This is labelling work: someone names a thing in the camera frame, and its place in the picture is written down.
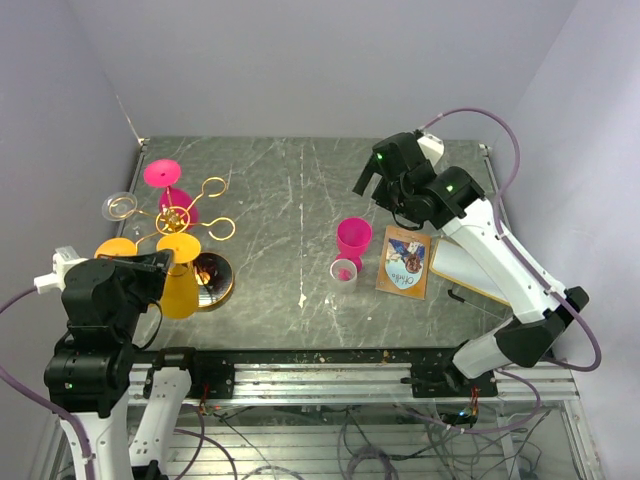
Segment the yellow wine glass front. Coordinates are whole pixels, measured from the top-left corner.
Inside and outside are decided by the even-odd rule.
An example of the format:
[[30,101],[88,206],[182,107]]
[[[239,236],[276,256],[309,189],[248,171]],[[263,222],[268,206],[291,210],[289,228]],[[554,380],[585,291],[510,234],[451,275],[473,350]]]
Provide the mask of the yellow wine glass front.
[[170,250],[172,259],[159,304],[170,319],[188,318],[199,307],[199,285],[193,262],[201,253],[200,241],[188,233],[173,233],[157,242],[156,251],[162,250]]

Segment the yellow wine glass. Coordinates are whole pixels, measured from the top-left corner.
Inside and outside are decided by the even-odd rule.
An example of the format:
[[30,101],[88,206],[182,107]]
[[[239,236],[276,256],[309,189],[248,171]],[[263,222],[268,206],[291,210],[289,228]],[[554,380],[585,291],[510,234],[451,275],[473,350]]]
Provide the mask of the yellow wine glass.
[[94,257],[136,256],[137,246],[130,239],[115,237],[103,242],[95,251]]
[[172,259],[159,304],[170,319],[188,318],[199,307],[199,285],[193,262],[201,253],[200,241],[188,233],[173,233],[157,242],[156,251],[162,250],[170,250]]

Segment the pink wine glass front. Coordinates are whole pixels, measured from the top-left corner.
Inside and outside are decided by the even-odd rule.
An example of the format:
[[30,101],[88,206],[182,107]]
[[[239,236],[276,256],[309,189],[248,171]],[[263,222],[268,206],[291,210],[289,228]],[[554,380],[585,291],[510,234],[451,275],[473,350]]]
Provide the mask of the pink wine glass front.
[[361,217],[349,217],[340,222],[336,229],[336,259],[351,261],[358,273],[363,268],[362,256],[368,250],[373,237],[371,224]]

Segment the pink wine glass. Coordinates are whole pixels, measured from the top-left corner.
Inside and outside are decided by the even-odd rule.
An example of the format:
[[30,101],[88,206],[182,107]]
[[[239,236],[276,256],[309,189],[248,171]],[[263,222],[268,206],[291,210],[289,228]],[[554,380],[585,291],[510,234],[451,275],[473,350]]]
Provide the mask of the pink wine glass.
[[361,217],[349,217],[340,222],[336,229],[336,259],[351,261],[358,273],[363,268],[362,256],[368,250],[373,237],[371,224]]
[[161,191],[158,201],[159,209],[178,207],[178,212],[181,214],[184,214],[183,209],[186,209],[189,213],[190,224],[194,225],[199,220],[199,212],[195,205],[191,205],[192,197],[176,186],[181,176],[180,164],[172,159],[155,160],[143,172],[145,183]]

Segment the clear wine glass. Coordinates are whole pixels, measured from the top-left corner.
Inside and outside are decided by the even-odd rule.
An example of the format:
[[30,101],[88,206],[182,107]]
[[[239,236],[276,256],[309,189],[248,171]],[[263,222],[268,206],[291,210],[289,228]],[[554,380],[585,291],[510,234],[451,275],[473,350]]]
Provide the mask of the clear wine glass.
[[356,290],[358,271],[349,259],[336,259],[329,267],[330,287],[334,293],[351,294]]
[[112,222],[127,219],[137,212],[137,197],[130,192],[116,192],[110,195],[102,204],[102,216]]

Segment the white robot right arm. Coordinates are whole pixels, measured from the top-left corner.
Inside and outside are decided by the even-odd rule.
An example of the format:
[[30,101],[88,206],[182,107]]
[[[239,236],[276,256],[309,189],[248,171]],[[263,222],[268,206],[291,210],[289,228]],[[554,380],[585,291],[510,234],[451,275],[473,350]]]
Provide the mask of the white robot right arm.
[[548,274],[494,215],[485,191],[463,168],[436,172],[425,136],[402,132],[376,143],[353,191],[380,180],[375,203],[419,229],[430,223],[476,262],[503,294],[510,320],[461,344],[442,366],[442,387],[459,396],[476,378],[514,363],[531,368],[589,302],[580,286],[568,288]]

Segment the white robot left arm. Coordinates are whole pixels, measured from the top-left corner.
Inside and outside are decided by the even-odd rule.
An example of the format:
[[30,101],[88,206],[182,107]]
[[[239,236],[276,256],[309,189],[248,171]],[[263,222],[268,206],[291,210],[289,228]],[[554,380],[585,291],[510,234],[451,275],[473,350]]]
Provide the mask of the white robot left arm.
[[183,401],[203,387],[189,347],[161,350],[148,372],[147,400],[136,435],[128,436],[133,342],[141,314],[163,294],[174,253],[84,259],[57,249],[52,271],[35,279],[39,293],[61,292],[67,332],[44,373],[79,479],[165,479],[168,441]]

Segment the yellow wine glass left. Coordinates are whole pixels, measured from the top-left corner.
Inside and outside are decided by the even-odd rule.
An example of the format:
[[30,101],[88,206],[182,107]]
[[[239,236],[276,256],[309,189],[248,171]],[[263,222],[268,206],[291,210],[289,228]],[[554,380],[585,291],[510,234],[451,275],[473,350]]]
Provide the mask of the yellow wine glass left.
[[103,242],[95,251],[94,257],[136,256],[137,246],[130,239],[115,237]]

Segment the pink wine glass back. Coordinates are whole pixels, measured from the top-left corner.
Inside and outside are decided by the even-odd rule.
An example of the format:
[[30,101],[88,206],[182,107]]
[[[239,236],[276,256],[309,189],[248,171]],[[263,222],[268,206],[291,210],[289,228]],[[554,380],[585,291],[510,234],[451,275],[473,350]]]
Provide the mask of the pink wine glass back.
[[180,164],[172,159],[155,160],[143,172],[145,183],[161,191],[158,201],[159,209],[178,207],[178,212],[181,214],[184,214],[183,209],[186,209],[189,213],[190,224],[194,225],[199,220],[199,212],[195,205],[191,205],[192,197],[176,186],[181,176]]

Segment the wooden picture card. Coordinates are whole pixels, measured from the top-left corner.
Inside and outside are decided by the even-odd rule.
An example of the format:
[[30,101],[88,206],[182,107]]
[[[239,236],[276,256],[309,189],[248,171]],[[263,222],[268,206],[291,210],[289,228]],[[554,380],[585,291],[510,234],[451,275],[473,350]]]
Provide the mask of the wooden picture card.
[[386,227],[375,287],[378,291],[424,300],[431,237],[398,226]]

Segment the white board yellow frame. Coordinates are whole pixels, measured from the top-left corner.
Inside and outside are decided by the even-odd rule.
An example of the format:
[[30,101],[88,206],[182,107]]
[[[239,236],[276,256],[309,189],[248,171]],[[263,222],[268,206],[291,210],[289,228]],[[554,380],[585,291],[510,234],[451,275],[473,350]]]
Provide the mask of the white board yellow frame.
[[429,269],[454,284],[509,306],[489,275],[464,249],[449,240],[440,238],[436,241]]

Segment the aluminium mounting rail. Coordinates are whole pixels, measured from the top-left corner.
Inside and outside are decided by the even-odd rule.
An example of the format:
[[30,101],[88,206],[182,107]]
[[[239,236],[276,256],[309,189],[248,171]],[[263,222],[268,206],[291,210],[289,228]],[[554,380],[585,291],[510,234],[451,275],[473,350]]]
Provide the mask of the aluminium mounting rail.
[[[419,398],[401,380],[410,374],[410,365],[400,364],[240,364],[235,368],[233,391],[229,399],[214,392],[209,405],[224,407],[265,405],[349,405],[418,404],[429,401],[464,403],[470,394],[440,395],[433,387]],[[532,369],[509,366],[496,372],[481,391],[490,403],[544,402],[576,400],[579,392],[572,373],[542,363]]]

